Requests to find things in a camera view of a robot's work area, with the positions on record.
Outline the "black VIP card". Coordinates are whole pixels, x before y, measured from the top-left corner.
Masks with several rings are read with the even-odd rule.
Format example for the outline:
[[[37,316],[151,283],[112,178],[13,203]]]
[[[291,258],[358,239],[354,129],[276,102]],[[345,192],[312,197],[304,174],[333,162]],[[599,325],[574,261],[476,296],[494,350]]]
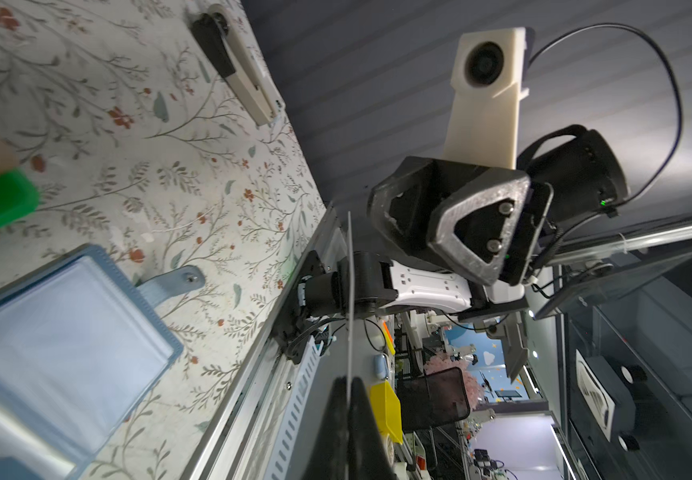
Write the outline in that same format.
[[[347,212],[347,260],[348,260],[348,342],[347,342],[347,376],[346,376],[346,399],[347,410],[351,405],[352,384],[354,378],[354,334],[355,334],[355,261],[354,261],[354,240],[353,240],[353,221],[351,211]]]

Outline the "blue leather card holder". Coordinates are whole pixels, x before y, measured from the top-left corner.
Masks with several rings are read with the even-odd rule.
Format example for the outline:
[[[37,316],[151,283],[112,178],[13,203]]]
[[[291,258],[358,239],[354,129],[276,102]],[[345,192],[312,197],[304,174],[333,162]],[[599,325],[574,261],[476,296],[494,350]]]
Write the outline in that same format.
[[[0,289],[0,479],[77,479],[182,354],[157,314],[187,265],[133,284],[83,245]]]

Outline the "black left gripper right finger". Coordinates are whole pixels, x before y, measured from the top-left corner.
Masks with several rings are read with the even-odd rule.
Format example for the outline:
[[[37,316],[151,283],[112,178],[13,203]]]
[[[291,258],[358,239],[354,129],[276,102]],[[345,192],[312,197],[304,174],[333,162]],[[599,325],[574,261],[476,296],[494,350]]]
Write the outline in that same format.
[[[386,455],[366,386],[354,378],[348,410],[348,478],[394,480],[396,475]]]

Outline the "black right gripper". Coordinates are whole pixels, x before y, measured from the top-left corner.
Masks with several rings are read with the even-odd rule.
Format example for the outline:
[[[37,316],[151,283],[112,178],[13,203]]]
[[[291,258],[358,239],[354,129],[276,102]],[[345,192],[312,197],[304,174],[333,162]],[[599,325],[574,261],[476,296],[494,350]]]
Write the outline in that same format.
[[[420,252],[427,241],[448,269],[474,283],[492,285],[501,272],[517,285],[546,224],[599,213],[628,195],[611,147],[582,125],[539,138],[517,156],[516,168],[527,174],[486,168],[433,210],[436,161],[410,156],[372,189],[368,216],[397,250]]]

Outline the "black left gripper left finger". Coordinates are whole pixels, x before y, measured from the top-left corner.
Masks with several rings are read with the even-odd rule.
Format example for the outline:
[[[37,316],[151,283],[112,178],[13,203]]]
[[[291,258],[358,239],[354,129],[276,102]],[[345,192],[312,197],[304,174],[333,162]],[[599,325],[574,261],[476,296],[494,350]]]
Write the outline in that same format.
[[[314,448],[303,473],[304,480],[346,478],[349,443],[348,412],[348,380],[346,377],[339,377],[330,390]]]

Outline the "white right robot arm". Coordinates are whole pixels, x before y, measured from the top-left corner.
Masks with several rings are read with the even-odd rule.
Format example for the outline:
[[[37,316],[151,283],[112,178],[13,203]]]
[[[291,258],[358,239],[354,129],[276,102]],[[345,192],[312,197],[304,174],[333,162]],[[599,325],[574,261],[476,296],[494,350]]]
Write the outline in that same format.
[[[413,268],[356,252],[331,272],[297,283],[311,317],[435,310],[475,318],[515,310],[521,287],[556,255],[570,232],[612,215],[628,192],[612,148],[571,125],[558,145],[529,145],[515,169],[410,156],[371,192],[375,228]]]

